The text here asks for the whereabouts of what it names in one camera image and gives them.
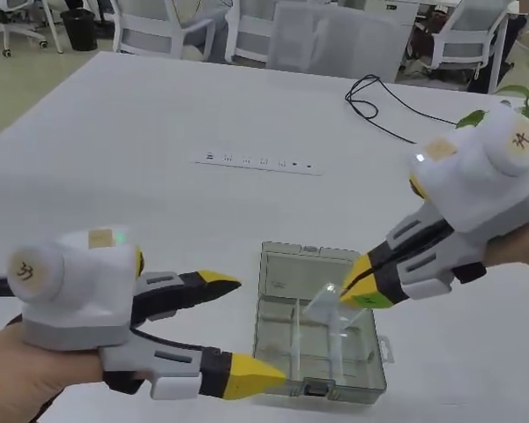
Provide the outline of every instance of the black cord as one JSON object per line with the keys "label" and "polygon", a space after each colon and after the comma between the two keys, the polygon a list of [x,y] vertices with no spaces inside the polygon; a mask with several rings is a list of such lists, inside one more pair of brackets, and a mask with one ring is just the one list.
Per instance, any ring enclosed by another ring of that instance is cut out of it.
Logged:
{"label": "black cord", "polygon": [[[369,74],[366,77],[359,79],[358,81],[356,81],[353,84],[353,86],[351,87],[349,92],[347,94],[345,94],[345,101],[347,103],[349,103],[351,108],[353,108],[353,111],[358,116],[362,117],[365,121],[367,121],[368,123],[370,123],[373,126],[376,126],[378,129],[382,130],[383,132],[387,133],[388,135],[392,135],[393,137],[395,137],[395,138],[397,138],[397,139],[399,139],[401,141],[404,141],[404,142],[406,142],[408,144],[417,144],[416,142],[412,141],[411,139],[404,138],[404,137],[396,134],[395,132],[392,132],[391,130],[387,130],[385,127],[383,127],[383,126],[379,125],[378,123],[374,122],[374,119],[380,113],[380,110],[378,109],[378,107],[374,103],[371,103],[370,101],[366,101],[366,100],[357,100],[357,99],[354,98],[354,96],[357,93],[359,93],[360,91],[364,90],[365,88],[375,84],[376,82],[378,84],[380,84],[383,87],[383,89],[386,90],[386,92],[389,95],[391,95],[394,99],[396,99],[402,106],[404,106],[407,109],[411,110],[415,114],[421,115],[423,117],[427,117],[428,119],[432,119],[434,121],[448,123],[449,125],[455,125],[456,126],[455,122],[447,121],[446,119],[442,119],[440,117],[427,115],[425,113],[420,112],[419,110],[415,110],[411,106],[408,106],[396,94],[394,94],[392,91],[390,91],[390,88],[388,88],[385,85],[385,83],[382,82],[382,80],[380,80],[380,77],[377,77],[376,75],[373,75],[373,74]],[[366,115],[358,107],[356,107],[355,104],[362,104],[362,105],[365,105],[365,106],[370,106],[374,110],[374,113],[372,115]]]}

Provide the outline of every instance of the clear plastic piece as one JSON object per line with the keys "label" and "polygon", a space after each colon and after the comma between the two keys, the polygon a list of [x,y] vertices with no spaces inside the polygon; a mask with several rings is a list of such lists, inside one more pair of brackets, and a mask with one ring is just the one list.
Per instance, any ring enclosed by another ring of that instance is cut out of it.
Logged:
{"label": "clear plastic piece", "polygon": [[345,330],[359,318],[364,310],[346,308],[339,303],[340,288],[334,284],[323,287],[303,314],[327,328],[327,352],[331,378],[339,385],[345,385],[343,374],[343,342]]}

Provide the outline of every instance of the white cabinet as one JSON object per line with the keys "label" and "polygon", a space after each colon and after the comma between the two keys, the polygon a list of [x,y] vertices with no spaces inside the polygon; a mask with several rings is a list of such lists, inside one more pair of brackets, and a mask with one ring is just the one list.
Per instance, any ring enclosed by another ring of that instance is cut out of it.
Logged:
{"label": "white cabinet", "polygon": [[389,54],[389,56],[394,57],[392,66],[395,67],[396,74],[398,74],[409,37],[414,29],[415,17],[420,9],[420,4],[414,0],[339,0],[339,5],[379,14],[400,24],[400,30],[396,37],[396,51]]}

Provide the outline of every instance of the floor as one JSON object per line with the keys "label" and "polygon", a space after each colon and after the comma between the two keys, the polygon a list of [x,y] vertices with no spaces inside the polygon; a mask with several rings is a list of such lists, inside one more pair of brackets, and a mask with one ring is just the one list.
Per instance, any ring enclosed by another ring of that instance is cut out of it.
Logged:
{"label": "floor", "polygon": [[[58,55],[51,41],[49,48],[40,49],[37,44],[25,38],[13,36],[12,57],[6,59],[1,55],[0,37],[0,131],[96,54],[96,51],[80,53],[71,50],[64,33],[62,42],[65,53]],[[100,41],[99,49],[110,50],[111,41]],[[527,50],[519,46],[514,48],[511,61],[516,66],[505,78],[503,85],[529,85],[529,71],[525,66],[528,59]]]}

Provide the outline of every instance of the tan sticker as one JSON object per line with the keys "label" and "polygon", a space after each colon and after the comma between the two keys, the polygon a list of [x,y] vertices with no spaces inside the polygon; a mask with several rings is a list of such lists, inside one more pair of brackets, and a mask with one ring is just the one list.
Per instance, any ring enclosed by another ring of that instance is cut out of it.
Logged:
{"label": "tan sticker", "polygon": [[425,152],[434,161],[452,156],[457,152],[455,147],[447,138],[440,137],[425,147]]}
{"label": "tan sticker", "polygon": [[88,232],[88,249],[114,247],[114,236],[111,229],[94,229]]}
{"label": "tan sticker", "polygon": [[45,266],[35,257],[21,252],[14,254],[8,263],[8,274],[31,293],[38,293],[46,278]]}
{"label": "tan sticker", "polygon": [[508,143],[513,154],[525,156],[529,153],[529,119],[523,116],[519,119],[519,125],[511,133]]}

